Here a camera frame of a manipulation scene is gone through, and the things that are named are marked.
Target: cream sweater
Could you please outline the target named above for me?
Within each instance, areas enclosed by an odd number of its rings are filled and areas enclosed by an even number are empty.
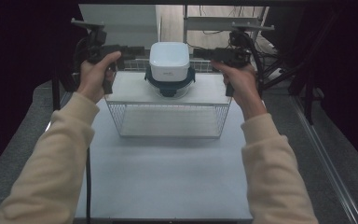
[[[0,223],[72,223],[99,108],[80,94],[53,113],[10,195]],[[247,145],[242,159],[254,223],[318,223],[297,170],[296,157],[270,114],[241,125]]]

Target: white table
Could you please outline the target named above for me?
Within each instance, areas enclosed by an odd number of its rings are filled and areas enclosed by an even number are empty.
[[[93,128],[91,217],[249,219],[240,108],[220,139],[120,138],[106,102]],[[86,215],[86,178],[76,217]]]

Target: white lid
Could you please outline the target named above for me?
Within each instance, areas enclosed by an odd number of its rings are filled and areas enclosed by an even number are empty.
[[[150,64],[156,67],[189,65],[188,47],[180,42],[158,42],[150,50]]]

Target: person's right hand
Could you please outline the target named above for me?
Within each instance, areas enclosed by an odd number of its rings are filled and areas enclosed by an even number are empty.
[[[255,85],[255,69],[251,64],[237,69],[223,63],[211,61],[223,73],[224,82],[234,88],[234,100],[240,106],[245,120],[267,113]]]

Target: gray floor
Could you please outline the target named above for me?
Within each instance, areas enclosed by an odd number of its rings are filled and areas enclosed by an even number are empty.
[[[168,41],[168,36],[181,35],[167,33],[165,41]],[[217,42],[223,43],[226,38],[226,36],[222,36]],[[190,40],[198,41],[200,38],[190,36],[189,42]],[[320,159],[306,135],[286,87],[287,82],[284,82],[265,91],[263,99],[280,133],[288,136],[296,153],[299,171],[306,182],[315,214],[320,223],[350,223]],[[9,194],[10,187],[31,155],[37,138],[46,129],[51,112],[51,87],[50,83],[45,83],[35,89],[34,102],[27,116],[0,158],[0,202]],[[314,128],[358,205],[358,153],[356,149],[325,115],[319,102],[313,104],[312,114]]]

